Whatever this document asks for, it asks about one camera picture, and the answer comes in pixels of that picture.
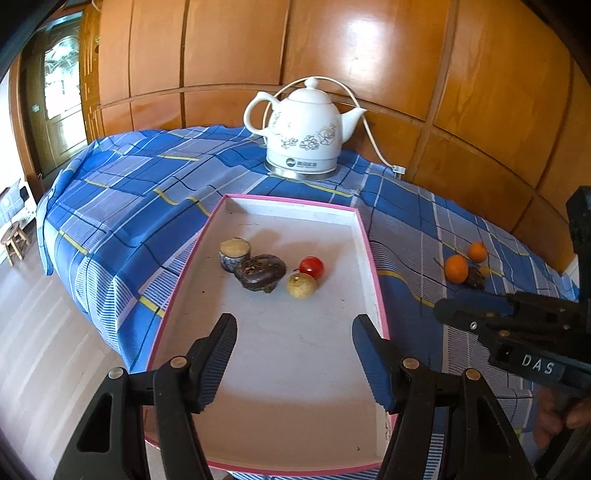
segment kettle base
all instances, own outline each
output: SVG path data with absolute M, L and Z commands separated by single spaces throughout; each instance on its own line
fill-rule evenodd
M 337 166 L 335 166 L 334 170 L 324 173 L 303 173 L 300 171 L 290 170 L 289 168 L 277 167 L 267 159 L 265 159 L 265 167 L 267 170 L 269 170 L 271 173 L 274 173 L 278 177 L 292 180 L 324 180 L 334 176 L 337 172 Z

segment wooden wall panel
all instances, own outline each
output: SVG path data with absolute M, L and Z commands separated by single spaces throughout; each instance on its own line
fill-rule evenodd
M 184 8 L 185 0 L 134 2 L 129 39 L 131 96 L 180 86 Z
M 185 119 L 187 127 L 198 125 L 225 125 L 242 127 L 242 115 L 258 90 L 219 89 L 185 93 Z M 252 111 L 251 122 L 262 125 L 265 103 L 259 103 Z
M 191 0 L 184 85 L 279 84 L 288 0 Z
M 131 100 L 134 130 L 182 128 L 180 93 L 150 95 Z
M 102 105 L 129 97 L 129 29 L 134 0 L 104 0 L 100 13 Z
M 460 0 L 435 124 L 536 186 L 569 89 L 569 54 L 516 0 Z
M 336 106 L 341 112 L 352 108 L 352 105 L 345 103 L 337 103 Z M 365 118 L 384 158 L 391 164 L 408 166 L 417 146 L 418 136 L 421 133 L 420 127 L 381 112 L 367 111 Z M 369 141 L 361 120 L 357 123 L 353 136 L 343 145 L 343 148 L 354 150 L 369 161 L 382 163 Z
M 543 199 L 532 200 L 512 233 L 558 272 L 574 258 L 569 224 Z
M 429 137 L 414 183 L 510 231 L 532 197 L 519 177 L 453 138 Z
M 424 119 L 437 80 L 449 3 L 294 0 L 284 83 L 310 75 L 333 77 L 364 100 Z
M 134 125 L 131 121 L 131 108 L 129 102 L 109 106 L 100 110 L 103 119 L 105 135 L 115 135 L 123 132 L 131 132 Z
M 575 65 L 570 110 L 538 192 L 567 218 L 566 201 L 580 185 L 591 185 L 591 86 Z

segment screw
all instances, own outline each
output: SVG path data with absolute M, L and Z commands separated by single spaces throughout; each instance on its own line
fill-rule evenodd
M 183 356 L 176 356 L 170 361 L 170 366 L 173 368 L 182 368 L 187 365 L 187 359 Z
M 416 370 L 419 366 L 418 360 L 416 358 L 405 358 L 402 360 L 402 364 L 409 370 Z
M 121 367 L 115 367 L 109 370 L 109 378 L 113 380 L 117 380 L 118 378 L 123 377 L 124 370 Z
M 480 372 L 476 370 L 476 368 L 469 368 L 468 370 L 466 370 L 466 376 L 470 380 L 480 380 Z

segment door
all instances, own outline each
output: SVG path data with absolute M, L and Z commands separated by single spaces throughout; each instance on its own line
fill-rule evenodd
M 63 17 L 37 31 L 22 54 L 25 130 L 44 184 L 50 185 L 87 145 L 80 99 L 80 17 Z
M 86 146 L 78 59 L 77 31 L 45 53 L 46 129 L 56 167 Z

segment human hand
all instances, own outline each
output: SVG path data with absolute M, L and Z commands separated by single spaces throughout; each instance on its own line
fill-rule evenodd
M 555 392 L 549 388 L 540 387 L 534 428 L 534 440 L 538 447 L 545 449 L 552 437 L 558 435 L 565 425 L 569 429 L 576 429 L 589 424 L 591 424 L 591 398 L 578 402 L 563 420 L 556 411 Z

